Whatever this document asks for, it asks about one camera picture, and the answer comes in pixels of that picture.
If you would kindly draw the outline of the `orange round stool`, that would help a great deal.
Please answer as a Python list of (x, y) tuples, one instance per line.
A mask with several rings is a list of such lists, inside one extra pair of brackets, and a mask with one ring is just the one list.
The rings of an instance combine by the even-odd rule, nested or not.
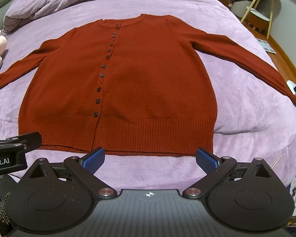
[(258, 29), (260, 32), (265, 31), (269, 25), (270, 19), (263, 15), (260, 11), (251, 8), (247, 15), (247, 22), (249, 25), (253, 25), (254, 29)]

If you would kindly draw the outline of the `red knit cardigan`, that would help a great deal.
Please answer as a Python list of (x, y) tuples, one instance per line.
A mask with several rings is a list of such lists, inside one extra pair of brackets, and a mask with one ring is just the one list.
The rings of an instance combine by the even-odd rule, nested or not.
[(47, 40), (0, 74), (0, 90), (34, 71), (19, 133), (42, 148), (192, 156), (213, 150), (218, 108), (199, 53), (235, 63), (296, 103), (270, 64), (224, 35), (173, 16), (97, 20)]

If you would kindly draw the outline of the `yellow-legged side table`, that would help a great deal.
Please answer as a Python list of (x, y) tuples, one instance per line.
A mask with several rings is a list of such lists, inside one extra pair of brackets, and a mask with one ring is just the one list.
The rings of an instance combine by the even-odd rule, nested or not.
[(270, 12), (269, 12), (268, 15), (263, 14), (262, 11), (261, 11), (261, 9), (262, 9), (261, 0), (252, 0), (252, 2), (247, 7), (244, 15), (241, 18), (241, 23), (244, 23), (245, 21), (247, 21), (247, 17), (249, 15), (249, 13), (257, 12), (257, 14), (258, 14), (257, 16), (259, 16), (259, 17), (262, 16), (262, 19), (267, 22), (266, 39), (269, 39), (270, 36), (271, 36), (272, 23), (273, 23), (273, 18), (274, 18), (275, 1), (276, 0), (269, 0), (269, 1), (270, 1)]

